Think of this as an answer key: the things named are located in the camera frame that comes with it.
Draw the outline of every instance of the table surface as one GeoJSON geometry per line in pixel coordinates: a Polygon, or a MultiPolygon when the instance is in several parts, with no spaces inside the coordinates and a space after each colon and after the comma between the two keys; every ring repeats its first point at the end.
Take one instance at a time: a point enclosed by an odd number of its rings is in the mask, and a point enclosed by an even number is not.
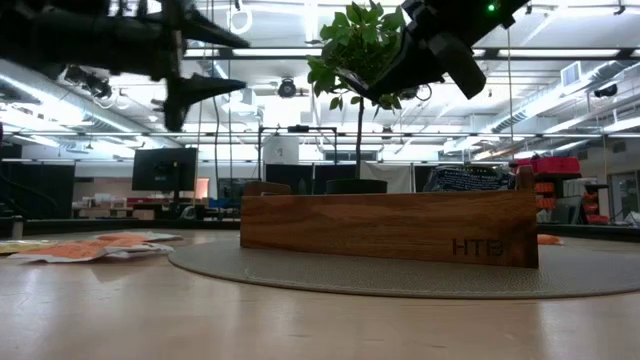
{"type": "MultiPolygon", "coordinates": [[[[237,231],[169,231],[182,246],[237,231]]],[[[50,236],[87,239],[92,234],[50,236]]],[[[566,239],[638,253],[640,245],[566,239]]],[[[87,264],[0,258],[0,358],[640,359],[640,294],[570,300],[425,300],[216,280],[165,256],[87,264]]]]}

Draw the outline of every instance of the computer monitor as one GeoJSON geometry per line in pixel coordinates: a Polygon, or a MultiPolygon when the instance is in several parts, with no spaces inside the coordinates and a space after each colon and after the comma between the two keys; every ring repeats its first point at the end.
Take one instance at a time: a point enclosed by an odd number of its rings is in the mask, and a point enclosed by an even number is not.
{"type": "Polygon", "coordinates": [[[194,148],[136,150],[132,190],[193,191],[197,157],[194,148]]]}

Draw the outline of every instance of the plant stem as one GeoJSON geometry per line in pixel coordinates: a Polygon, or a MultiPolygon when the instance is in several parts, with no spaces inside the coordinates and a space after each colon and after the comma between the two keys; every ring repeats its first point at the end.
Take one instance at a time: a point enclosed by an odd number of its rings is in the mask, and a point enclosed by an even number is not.
{"type": "Polygon", "coordinates": [[[358,137],[356,138],[356,179],[360,179],[360,144],[362,143],[362,116],[364,115],[364,97],[360,98],[360,111],[358,111],[358,137]]]}

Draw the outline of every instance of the wooden planter box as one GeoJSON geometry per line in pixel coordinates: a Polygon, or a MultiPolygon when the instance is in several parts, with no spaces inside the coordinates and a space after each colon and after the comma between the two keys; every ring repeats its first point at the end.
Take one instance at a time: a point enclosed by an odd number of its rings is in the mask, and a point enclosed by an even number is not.
{"type": "Polygon", "coordinates": [[[520,190],[245,195],[240,243],[247,248],[537,268],[536,199],[528,170],[519,175],[520,190]]]}

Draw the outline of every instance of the round gray mat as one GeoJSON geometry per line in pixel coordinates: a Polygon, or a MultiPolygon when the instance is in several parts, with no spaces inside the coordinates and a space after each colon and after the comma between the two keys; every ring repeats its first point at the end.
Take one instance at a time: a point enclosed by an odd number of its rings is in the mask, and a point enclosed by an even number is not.
{"type": "Polygon", "coordinates": [[[359,295],[522,299],[640,290],[640,257],[540,246],[540,268],[256,250],[239,241],[177,248],[176,266],[250,284],[359,295]]]}

